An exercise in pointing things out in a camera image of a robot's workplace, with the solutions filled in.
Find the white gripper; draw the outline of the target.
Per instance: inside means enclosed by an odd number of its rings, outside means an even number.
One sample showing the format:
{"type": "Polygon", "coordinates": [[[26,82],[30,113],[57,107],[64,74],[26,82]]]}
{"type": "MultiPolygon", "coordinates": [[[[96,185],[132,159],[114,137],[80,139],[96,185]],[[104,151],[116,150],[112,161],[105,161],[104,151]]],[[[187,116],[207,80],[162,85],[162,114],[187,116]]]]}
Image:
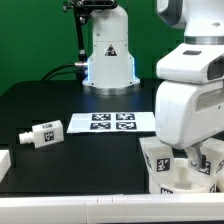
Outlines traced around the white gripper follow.
{"type": "Polygon", "coordinates": [[[155,130],[164,144],[187,147],[190,167],[203,168],[201,141],[224,131],[224,82],[164,81],[156,94],[155,130]]]}

